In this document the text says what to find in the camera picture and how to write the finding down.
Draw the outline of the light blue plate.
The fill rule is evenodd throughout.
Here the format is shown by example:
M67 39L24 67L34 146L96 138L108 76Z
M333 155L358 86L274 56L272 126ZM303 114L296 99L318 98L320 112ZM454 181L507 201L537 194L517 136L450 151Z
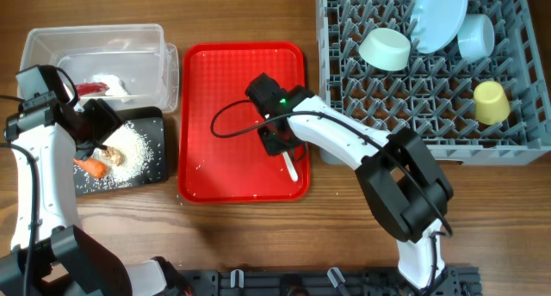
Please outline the light blue plate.
M411 40L416 50L432 53L443 49L457 35L467 13L468 0L415 0L410 16Z

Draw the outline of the white plastic spoon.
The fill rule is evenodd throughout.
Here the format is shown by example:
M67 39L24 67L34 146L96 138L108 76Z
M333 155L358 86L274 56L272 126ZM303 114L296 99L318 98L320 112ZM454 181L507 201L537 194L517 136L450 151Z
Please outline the white plastic spoon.
M283 156L284 163L286 165L286 168L288 170L288 173L289 173L289 176L290 176L291 180L293 182L297 182L299 177L298 177L298 173L297 173L297 171L294 167L294 164L293 164L293 161L292 161L291 157L288 155L287 152L283 152L282 156Z

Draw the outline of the red snack wrapper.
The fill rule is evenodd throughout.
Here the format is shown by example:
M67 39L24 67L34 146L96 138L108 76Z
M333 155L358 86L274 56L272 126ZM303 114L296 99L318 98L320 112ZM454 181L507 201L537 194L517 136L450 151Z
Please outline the red snack wrapper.
M79 96L105 96L109 86L105 83L80 83L76 85Z

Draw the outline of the green bowl with rice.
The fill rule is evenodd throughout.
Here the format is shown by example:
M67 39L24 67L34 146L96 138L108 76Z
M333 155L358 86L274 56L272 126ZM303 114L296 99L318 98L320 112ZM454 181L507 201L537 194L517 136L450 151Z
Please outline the green bowl with rice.
M389 28L376 28L360 44L360 57L374 68L399 71L406 68L411 42L400 32Z

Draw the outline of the yellow plastic cup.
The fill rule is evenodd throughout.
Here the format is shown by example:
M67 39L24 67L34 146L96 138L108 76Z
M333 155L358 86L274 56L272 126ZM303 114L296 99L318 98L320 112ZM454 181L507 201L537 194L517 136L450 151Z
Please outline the yellow plastic cup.
M487 126L503 122L511 112L504 87L495 81L480 83L474 90L475 119Z

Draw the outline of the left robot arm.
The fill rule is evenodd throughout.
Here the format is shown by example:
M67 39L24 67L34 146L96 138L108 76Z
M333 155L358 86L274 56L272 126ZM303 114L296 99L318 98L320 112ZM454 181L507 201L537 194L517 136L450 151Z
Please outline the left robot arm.
M77 88L61 68L34 65L16 75L22 97L1 146L18 170L18 220L1 259L5 295L192 295L162 257L126 266L80 227L73 166L88 160L122 118L102 99L75 110Z

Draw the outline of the beige food lump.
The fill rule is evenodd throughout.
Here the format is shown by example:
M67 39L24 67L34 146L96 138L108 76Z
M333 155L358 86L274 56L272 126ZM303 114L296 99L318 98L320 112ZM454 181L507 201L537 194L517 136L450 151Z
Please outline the beige food lump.
M125 157L123 153L114 147L106 146L102 149L102 155L115 166L121 166L124 164Z

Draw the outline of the light blue bowl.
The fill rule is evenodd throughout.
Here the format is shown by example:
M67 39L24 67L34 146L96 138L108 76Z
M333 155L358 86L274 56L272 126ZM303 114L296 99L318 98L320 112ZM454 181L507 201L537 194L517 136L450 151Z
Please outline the light blue bowl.
M495 46L495 33L489 16L469 14L457 34L460 55L472 64L489 57Z

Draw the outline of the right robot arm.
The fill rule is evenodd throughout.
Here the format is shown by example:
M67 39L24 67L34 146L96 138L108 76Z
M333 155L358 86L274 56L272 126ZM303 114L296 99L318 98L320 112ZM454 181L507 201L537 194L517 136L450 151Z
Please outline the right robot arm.
M452 233L444 216L453 189L421 137L366 126L265 73L245 94L263 117L256 129L269 155L310 143L355 171L371 213L397 242L400 274L420 292L433 291L445 268L440 238Z

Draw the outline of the orange carrot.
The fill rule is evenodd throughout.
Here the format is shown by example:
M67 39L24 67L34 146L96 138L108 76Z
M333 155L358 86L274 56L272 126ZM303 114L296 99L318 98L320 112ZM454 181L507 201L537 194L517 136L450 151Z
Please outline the orange carrot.
M73 162L94 178L102 179L108 174L108 166L93 157L87 160L74 159Z

